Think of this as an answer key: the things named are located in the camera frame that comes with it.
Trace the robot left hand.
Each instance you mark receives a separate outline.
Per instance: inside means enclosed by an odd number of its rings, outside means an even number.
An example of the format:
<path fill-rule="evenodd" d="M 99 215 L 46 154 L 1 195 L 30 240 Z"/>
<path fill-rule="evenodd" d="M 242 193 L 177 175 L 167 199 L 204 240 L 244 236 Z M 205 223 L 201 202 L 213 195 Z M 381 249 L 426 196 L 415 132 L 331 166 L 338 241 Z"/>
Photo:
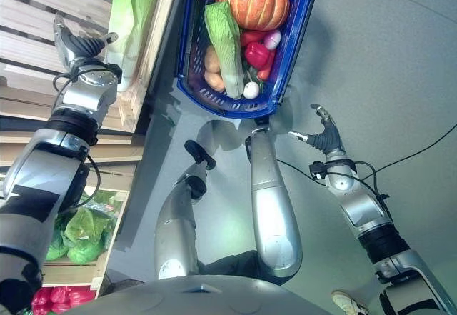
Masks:
<path fill-rule="evenodd" d="M 53 32 L 56 50 L 67 71 L 70 71 L 77 61 L 97 57 L 106 46 L 114 43 L 119 37 L 115 32 L 99 37 L 76 36 L 65 24 L 60 11 L 55 14 Z"/>

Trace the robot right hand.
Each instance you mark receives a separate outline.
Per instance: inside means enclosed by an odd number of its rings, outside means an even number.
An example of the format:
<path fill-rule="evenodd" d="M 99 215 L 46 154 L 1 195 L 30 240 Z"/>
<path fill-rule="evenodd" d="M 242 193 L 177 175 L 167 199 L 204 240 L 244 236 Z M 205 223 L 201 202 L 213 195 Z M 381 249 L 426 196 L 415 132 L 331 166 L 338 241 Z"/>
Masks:
<path fill-rule="evenodd" d="M 321 151 L 325 156 L 345 156 L 341 136 L 337 125 L 330 113 L 320 104 L 311 104 L 321 119 L 323 131 L 320 134 L 304 134 L 298 131 L 289 131 L 288 135 L 295 140 L 303 141 L 313 148 Z"/>

